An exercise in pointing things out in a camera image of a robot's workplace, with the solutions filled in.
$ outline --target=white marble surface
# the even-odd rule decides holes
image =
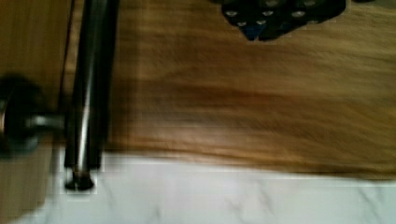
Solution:
[[[58,167],[44,206],[13,224],[396,223],[396,181],[374,183],[108,154],[91,194],[65,192],[64,177]]]

